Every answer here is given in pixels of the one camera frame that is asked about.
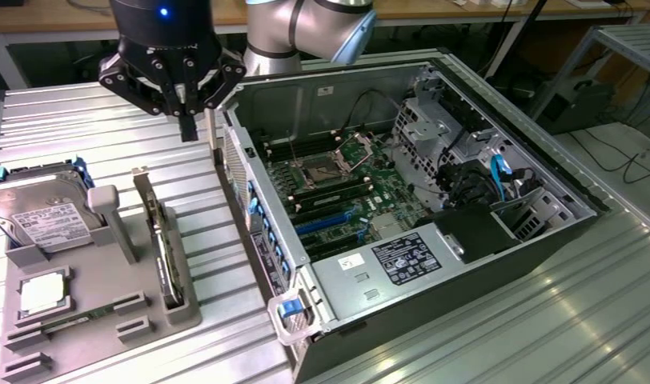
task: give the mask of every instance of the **hard drive label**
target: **hard drive label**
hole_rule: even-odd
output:
[[[89,226],[72,203],[14,214],[13,219],[40,247],[56,246],[90,235]]]
[[[442,268],[418,232],[375,246],[372,251],[398,286]]]

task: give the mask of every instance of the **circuit board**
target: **circuit board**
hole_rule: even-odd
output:
[[[423,203],[408,189],[394,162],[384,153],[382,140],[355,139],[351,135],[356,134],[350,134],[339,148],[340,158],[335,151],[331,151],[267,164],[269,176],[299,234],[300,229],[314,223],[319,225],[318,223],[327,217],[332,217],[332,214],[336,217],[346,215],[338,225],[300,234],[303,245],[314,261],[343,251],[343,248],[338,248],[334,244],[342,242],[343,246],[356,248],[376,242],[396,232],[414,228],[415,222],[427,215]],[[347,166],[354,168],[350,172],[344,171]],[[347,182],[356,183],[356,180],[363,178],[367,180],[371,178],[364,196],[330,202],[327,208],[315,209],[310,214],[300,214],[299,209],[291,204],[291,198],[299,194],[336,188]],[[303,216],[310,216],[312,219],[299,220]]]

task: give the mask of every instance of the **warning sticker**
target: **warning sticker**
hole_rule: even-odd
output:
[[[14,214],[13,219],[40,247],[56,246],[90,235],[89,226],[72,203]]]
[[[372,251],[398,286],[442,268],[418,232],[375,246]]]

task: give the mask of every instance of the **wooden tabletop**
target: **wooden tabletop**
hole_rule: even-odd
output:
[[[629,0],[634,11],[650,10],[646,0]],[[78,0],[86,6],[108,6],[108,0]],[[514,6],[510,16],[529,14],[535,0],[527,6]],[[375,6],[380,19],[415,18],[485,18],[503,15],[505,8],[477,6],[469,2],[458,6],[451,0],[376,0]],[[582,10],[566,0],[549,0],[543,14],[580,13],[618,14],[616,8]],[[248,9],[245,0],[213,0],[215,24],[219,26],[247,25]],[[80,30],[114,30],[116,22],[110,15],[70,6],[66,0],[26,0],[25,6],[0,7],[0,33],[50,32]]]

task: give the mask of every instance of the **motherboard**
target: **motherboard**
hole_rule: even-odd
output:
[[[334,139],[334,150],[302,157],[292,151],[290,159],[267,162],[314,261],[400,234],[429,214],[396,170],[386,136],[346,132]]]

